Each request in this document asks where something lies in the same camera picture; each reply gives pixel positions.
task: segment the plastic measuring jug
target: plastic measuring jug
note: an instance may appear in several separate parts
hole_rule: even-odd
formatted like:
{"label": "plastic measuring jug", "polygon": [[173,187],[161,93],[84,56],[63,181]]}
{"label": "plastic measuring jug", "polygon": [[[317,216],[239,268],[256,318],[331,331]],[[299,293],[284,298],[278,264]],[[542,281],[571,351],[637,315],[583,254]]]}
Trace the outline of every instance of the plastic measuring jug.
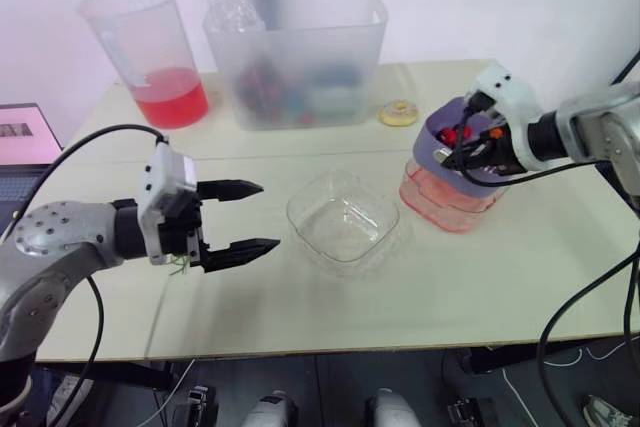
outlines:
{"label": "plastic measuring jug", "polygon": [[78,12],[150,124],[185,127],[207,113],[176,0],[83,0]]}

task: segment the green string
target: green string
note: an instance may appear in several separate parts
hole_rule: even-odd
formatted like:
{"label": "green string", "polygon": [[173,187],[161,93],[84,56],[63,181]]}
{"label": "green string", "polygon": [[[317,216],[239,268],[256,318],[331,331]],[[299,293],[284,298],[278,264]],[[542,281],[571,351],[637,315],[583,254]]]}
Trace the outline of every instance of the green string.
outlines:
{"label": "green string", "polygon": [[183,274],[186,274],[186,273],[187,273],[187,264],[188,264],[189,262],[188,262],[188,260],[187,260],[187,257],[186,257],[186,256],[184,256],[184,255],[181,255],[181,256],[175,256],[175,255],[172,255],[172,256],[170,257],[170,259],[171,259],[171,260],[169,260],[169,263],[170,263],[171,265],[179,265],[179,266],[180,266],[180,268],[179,268],[178,270],[174,271],[174,272],[171,272],[171,273],[169,274],[169,276],[175,275],[175,274],[180,273],[180,272],[182,272]]}

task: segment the laptop keyboard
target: laptop keyboard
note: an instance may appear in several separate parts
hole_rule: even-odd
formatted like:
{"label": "laptop keyboard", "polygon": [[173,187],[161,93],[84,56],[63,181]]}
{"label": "laptop keyboard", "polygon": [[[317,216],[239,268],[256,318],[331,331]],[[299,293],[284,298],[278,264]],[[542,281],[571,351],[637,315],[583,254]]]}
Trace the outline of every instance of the laptop keyboard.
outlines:
{"label": "laptop keyboard", "polygon": [[39,176],[0,176],[0,202],[21,202],[27,198]]}

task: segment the plastic bag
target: plastic bag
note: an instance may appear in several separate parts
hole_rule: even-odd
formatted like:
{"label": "plastic bag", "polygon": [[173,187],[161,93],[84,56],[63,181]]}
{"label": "plastic bag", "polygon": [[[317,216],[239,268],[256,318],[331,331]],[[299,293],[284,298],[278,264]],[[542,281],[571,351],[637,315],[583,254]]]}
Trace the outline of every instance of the plastic bag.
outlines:
{"label": "plastic bag", "polygon": [[209,0],[205,28],[222,33],[266,30],[264,21],[250,0]]}

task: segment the white table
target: white table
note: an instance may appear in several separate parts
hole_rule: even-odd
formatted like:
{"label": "white table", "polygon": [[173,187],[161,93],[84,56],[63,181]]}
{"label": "white table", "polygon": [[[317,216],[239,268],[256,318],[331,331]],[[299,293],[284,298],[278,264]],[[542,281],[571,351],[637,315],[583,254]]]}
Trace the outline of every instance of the white table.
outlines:
{"label": "white table", "polygon": [[[387,65],[376,103],[409,98],[422,119],[464,94],[483,62]],[[215,78],[205,75],[209,94]],[[126,90],[114,86],[79,135],[108,123],[142,122]],[[205,204],[213,247],[251,237],[280,238],[243,267],[169,276],[174,266],[136,260],[95,278],[105,298],[101,360],[166,359],[309,351],[486,345],[536,340],[553,312],[635,246],[637,221],[591,167],[509,190],[479,228],[448,234],[397,195],[419,125],[389,128],[375,118],[331,129],[246,131],[219,104],[192,128],[170,132],[196,159],[199,179],[244,178],[265,192]],[[110,201],[135,195],[153,148],[141,133],[117,133],[70,159],[35,205],[58,199]],[[400,209],[402,240],[375,275],[338,279],[308,265],[293,247],[287,200],[339,167],[358,174]],[[554,339],[619,333],[627,275],[570,311]],[[95,333],[90,290],[64,305],[40,360],[86,359]]]}

